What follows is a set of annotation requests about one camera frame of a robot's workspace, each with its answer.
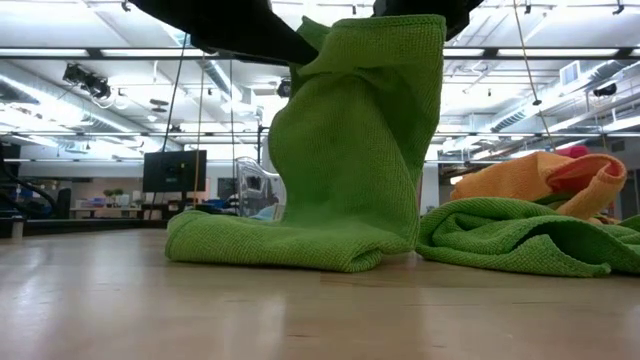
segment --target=table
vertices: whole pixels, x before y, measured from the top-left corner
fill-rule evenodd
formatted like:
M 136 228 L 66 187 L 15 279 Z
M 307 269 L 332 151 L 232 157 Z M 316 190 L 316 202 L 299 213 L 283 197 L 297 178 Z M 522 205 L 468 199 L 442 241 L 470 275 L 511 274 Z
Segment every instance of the table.
M 120 213 L 122 217 L 129 217 L 131 212 L 135 212 L 138 214 L 138 217 L 142 214 L 144 210 L 140 208 L 71 208 L 69 212 L 71 213 L 72 218 L 77 218 L 78 212 L 89 212 L 89 217 L 94 218 L 96 215 L 96 211 L 100 212 L 111 212 L 111 213 Z
M 166 231 L 0 245 L 0 359 L 640 359 L 640 279 L 387 257 L 340 274 L 174 263 Z

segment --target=black object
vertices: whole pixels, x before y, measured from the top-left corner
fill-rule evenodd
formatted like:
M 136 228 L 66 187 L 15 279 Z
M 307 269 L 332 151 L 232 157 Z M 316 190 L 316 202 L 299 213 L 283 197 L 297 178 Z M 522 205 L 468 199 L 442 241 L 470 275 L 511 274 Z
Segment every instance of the black object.
M 56 219 L 69 219 L 71 217 L 71 189 L 65 188 L 58 191 L 58 212 Z
M 131 3 L 191 34 L 191 43 L 208 53 L 226 50 L 298 64 L 309 63 L 318 55 L 316 49 L 271 11 L 266 0 L 133 0 Z
M 205 190 L 207 151 L 169 151 L 144 155 L 143 192 L 193 191 L 198 168 L 198 189 Z
M 268 0 L 131 0 L 149 15 L 191 34 L 207 53 L 226 51 L 239 60 L 307 64 L 318 51 L 285 24 Z M 469 25 L 482 0 L 377 0 L 374 16 L 436 14 L 447 19 L 447 39 Z
M 282 81 L 280 81 L 280 85 L 278 85 L 276 94 L 281 98 L 291 97 L 291 79 L 282 79 Z
M 6 180 L 3 180 L 2 182 L 19 184 L 21 187 L 25 189 L 29 189 L 35 193 L 38 193 L 40 196 L 42 196 L 42 198 L 44 198 L 51 205 L 51 211 L 49 212 L 40 211 L 32 207 L 27 207 L 22 204 L 18 204 L 16 201 L 12 200 L 11 197 L 9 197 L 9 195 L 4 193 L 2 189 L 0 189 L 0 204 L 6 204 L 9 207 L 16 209 L 22 214 L 28 215 L 28 216 L 49 217 L 51 216 L 51 214 L 55 214 L 58 211 L 58 208 L 57 208 L 56 201 L 51 197 L 51 195 L 47 194 L 45 191 L 25 181 L 20 180 L 17 176 L 18 174 L 14 172 L 17 170 L 17 168 L 14 168 L 11 170 L 9 169 L 7 164 L 4 162 L 4 148 L 5 147 L 2 144 L 0 144 L 0 173 L 3 175 L 3 178 L 6 179 Z
M 593 95 L 595 95 L 596 97 L 611 96 L 616 92 L 618 92 L 618 85 L 616 85 L 616 83 L 613 83 L 603 88 L 593 90 Z
M 469 12 L 484 0 L 376 0 L 374 16 L 434 14 L 447 19 L 447 41 L 469 25 Z
M 80 86 L 82 90 L 89 92 L 97 99 L 106 99 L 111 96 L 111 87 L 107 83 L 107 78 L 98 77 L 77 64 L 67 65 L 62 80 L 73 86 Z

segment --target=monitor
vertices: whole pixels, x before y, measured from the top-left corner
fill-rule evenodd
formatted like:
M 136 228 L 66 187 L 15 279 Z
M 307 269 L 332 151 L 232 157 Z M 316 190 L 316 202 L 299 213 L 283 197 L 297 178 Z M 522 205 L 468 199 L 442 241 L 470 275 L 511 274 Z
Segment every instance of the monitor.
M 205 191 L 207 151 L 169 151 L 144 154 L 143 192 L 186 192 L 195 188 L 196 168 L 198 189 Z

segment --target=duct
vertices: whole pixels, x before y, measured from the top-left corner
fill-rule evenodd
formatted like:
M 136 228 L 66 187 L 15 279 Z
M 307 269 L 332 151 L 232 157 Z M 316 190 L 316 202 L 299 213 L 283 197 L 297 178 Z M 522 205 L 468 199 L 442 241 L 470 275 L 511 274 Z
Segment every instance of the duct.
M 478 132 L 500 132 L 503 129 L 536 116 L 539 111 L 546 111 L 567 100 L 570 100 L 577 91 L 590 91 L 602 85 L 612 77 L 629 77 L 640 74 L 640 66 L 634 60 L 614 61 L 602 63 L 593 61 L 580 61 L 581 77 L 568 86 L 563 86 L 560 80 L 556 80 L 544 89 L 538 91 L 538 98 L 542 100 L 539 106 L 533 105 L 534 98 L 530 96 L 516 106 L 498 113 L 494 120 L 480 128 Z M 477 136 L 467 136 L 458 139 L 447 148 L 447 151 L 465 149 L 479 141 Z
M 540 92 L 538 98 L 542 100 L 542 104 L 539 106 L 533 105 L 534 99 L 528 98 L 524 103 L 519 104 L 520 106 L 516 110 L 512 110 L 502 116 L 498 114 L 498 116 L 496 116 L 497 119 L 493 122 L 490 130 L 492 132 L 502 131 L 519 121 L 535 116 L 539 111 L 545 111 L 569 100 L 571 98 L 570 95 L 577 91 L 586 92 L 593 90 L 602 85 L 605 81 L 614 77 L 616 74 L 625 71 L 626 69 L 634 68 L 638 63 L 634 60 L 610 60 L 592 67 L 590 70 L 584 71 L 585 67 L 589 67 L 588 64 L 589 62 L 586 61 L 580 62 L 581 70 L 583 71 L 583 74 L 586 75 L 572 82 L 568 88 L 563 87 L 560 81 L 557 80 L 549 85 L 547 90 Z
M 81 98 L 71 92 L 61 89 L 57 85 L 39 78 L 22 68 L 15 66 L 7 61 L 0 61 L 0 74 L 4 77 L 5 82 L 15 82 L 24 85 L 25 88 L 33 89 L 37 92 L 44 93 L 55 99 L 64 95 L 63 98 L 56 101 L 62 109 L 80 114 L 80 116 L 89 115 L 87 120 L 94 120 L 93 123 L 87 122 L 88 127 L 82 126 L 83 131 L 91 131 L 100 129 L 102 131 L 113 132 L 146 132 L 149 129 L 138 125 L 137 123 L 117 115 L 109 110 L 101 109 L 91 101 Z M 149 142 L 162 145 L 162 139 L 149 138 Z M 167 142 L 168 150 L 181 150 L 182 147 L 172 140 Z

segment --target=green cloth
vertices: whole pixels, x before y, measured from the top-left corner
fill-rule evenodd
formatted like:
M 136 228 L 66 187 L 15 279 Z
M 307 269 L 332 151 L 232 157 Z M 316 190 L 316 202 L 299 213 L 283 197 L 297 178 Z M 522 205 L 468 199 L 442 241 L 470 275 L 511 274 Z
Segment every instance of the green cloth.
M 529 274 L 640 274 L 640 218 L 593 225 L 507 198 L 447 203 L 425 216 L 416 251 L 425 259 Z
M 439 118 L 441 16 L 304 19 L 319 49 L 292 68 L 294 95 L 269 151 L 287 189 L 283 220 L 187 212 L 171 220 L 171 260 L 355 272 L 415 248 L 416 185 Z

